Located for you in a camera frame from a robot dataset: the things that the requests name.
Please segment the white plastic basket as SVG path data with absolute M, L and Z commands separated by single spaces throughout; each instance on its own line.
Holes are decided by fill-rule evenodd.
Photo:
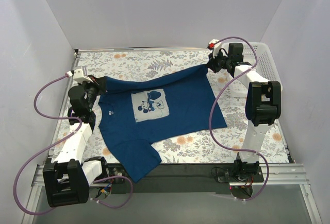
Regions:
M 249 62 L 251 65 L 255 64 L 255 57 L 252 49 L 245 43 L 243 44 L 243 56 L 244 61 Z M 281 83 L 281 90 L 283 89 L 283 84 L 278 74 L 273 56 L 267 44 L 261 42 L 250 42 L 253 51 L 257 56 L 257 65 L 256 71 L 258 74 L 270 81 L 278 81 Z M 246 97 L 248 90 L 247 88 L 239 81 L 235 80 L 228 87 L 231 97 Z

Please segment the blue printed t shirt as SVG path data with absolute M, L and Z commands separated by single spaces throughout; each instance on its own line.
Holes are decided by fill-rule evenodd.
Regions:
M 103 140 L 134 182 L 161 163 L 153 143 L 226 122 L 204 64 L 145 82 L 107 77 L 99 99 Z

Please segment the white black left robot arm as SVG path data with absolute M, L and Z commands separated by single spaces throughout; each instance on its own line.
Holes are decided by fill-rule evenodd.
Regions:
M 105 77 L 91 76 L 90 79 L 91 82 L 84 81 L 69 89 L 68 118 L 73 135 L 66 139 L 54 161 L 43 169 L 47 200 L 52 208 L 87 202 L 94 179 L 103 183 L 110 176 L 103 157 L 83 160 L 85 146 L 96 123 L 92 108 L 97 97 L 106 93 Z

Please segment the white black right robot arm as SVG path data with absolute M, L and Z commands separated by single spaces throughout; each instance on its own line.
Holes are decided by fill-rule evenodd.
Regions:
M 255 64 L 244 60 L 242 43 L 229 43 L 228 49 L 224 49 L 219 40 L 213 39 L 208 49 L 211 52 L 207 67 L 214 73 L 226 70 L 247 89 L 247 132 L 228 173 L 238 181 L 251 180 L 259 174 L 259 152 L 266 133 L 281 115 L 282 87 L 278 81 L 267 80 L 257 73 Z

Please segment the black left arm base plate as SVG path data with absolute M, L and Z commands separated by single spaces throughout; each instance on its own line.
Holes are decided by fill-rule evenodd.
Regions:
M 128 176 L 121 164 L 102 164 L 102 172 L 92 183 L 124 183 L 123 176 Z

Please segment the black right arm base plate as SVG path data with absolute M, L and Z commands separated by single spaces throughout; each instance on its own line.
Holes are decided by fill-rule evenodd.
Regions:
M 211 175 L 216 181 L 230 183 L 262 183 L 263 173 L 259 162 L 247 163 L 235 160 L 234 163 L 216 165 L 211 169 Z

